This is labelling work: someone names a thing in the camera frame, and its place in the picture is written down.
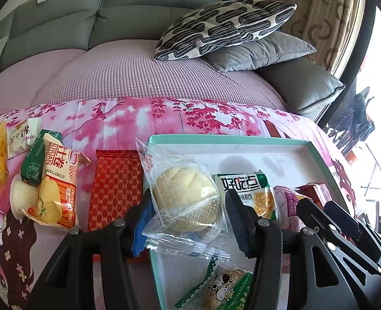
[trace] sofa armrest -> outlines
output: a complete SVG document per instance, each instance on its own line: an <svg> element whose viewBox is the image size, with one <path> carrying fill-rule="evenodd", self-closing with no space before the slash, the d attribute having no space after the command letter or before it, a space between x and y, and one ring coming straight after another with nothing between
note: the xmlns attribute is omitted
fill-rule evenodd
<svg viewBox="0 0 381 310"><path fill-rule="evenodd" d="M344 84L305 57L255 70L282 96L288 109L304 115L322 110L344 89Z"/></svg>

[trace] sofa backrest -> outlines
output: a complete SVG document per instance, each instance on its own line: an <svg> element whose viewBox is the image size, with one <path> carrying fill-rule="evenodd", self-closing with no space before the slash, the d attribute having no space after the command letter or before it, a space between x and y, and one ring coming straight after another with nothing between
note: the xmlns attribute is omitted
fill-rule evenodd
<svg viewBox="0 0 381 310"><path fill-rule="evenodd" d="M101 43L158 40L191 9L221 0L30 0L0 21L0 72L39 53Z"/></svg>

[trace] tablecloth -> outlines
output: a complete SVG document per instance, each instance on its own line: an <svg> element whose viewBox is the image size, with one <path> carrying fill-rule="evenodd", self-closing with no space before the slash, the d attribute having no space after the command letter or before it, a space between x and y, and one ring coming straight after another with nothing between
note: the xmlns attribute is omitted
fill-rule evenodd
<svg viewBox="0 0 381 310"><path fill-rule="evenodd" d="M42 128L61 131L66 147L92 160L90 166L81 167L78 176L76 208L83 230L87 230L96 149L135 149L135 137L147 141L153 134L256 135L311 141L350 210L358 209L359 198L347 161L322 130L295 114L213 100L119 97L40 104L0 115L0 121L6 120L12 127L28 117L40 117ZM8 161L10 182L19 173L25 155ZM34 283L65 233L26 218L16 220L10 209L9 190L8 183L0 190L0 297L9 308L19 310L24 309Z"/></svg>

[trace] red logo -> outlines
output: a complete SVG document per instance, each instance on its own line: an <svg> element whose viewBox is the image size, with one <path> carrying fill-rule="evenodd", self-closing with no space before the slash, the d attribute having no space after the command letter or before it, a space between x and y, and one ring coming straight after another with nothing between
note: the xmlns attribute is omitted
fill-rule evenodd
<svg viewBox="0 0 381 310"><path fill-rule="evenodd" d="M70 164L71 165L76 165L77 164L77 159L78 159L77 152L75 152L74 150L71 150L68 153L68 161L70 162Z"/></svg>

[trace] white flower print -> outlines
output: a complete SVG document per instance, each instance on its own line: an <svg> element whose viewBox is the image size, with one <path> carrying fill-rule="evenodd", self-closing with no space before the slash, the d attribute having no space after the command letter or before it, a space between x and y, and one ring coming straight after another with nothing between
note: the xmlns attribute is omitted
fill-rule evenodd
<svg viewBox="0 0 381 310"><path fill-rule="evenodd" d="M27 277L22 270L20 270L20 273L18 274L18 276L22 279L23 282L26 281Z"/></svg>

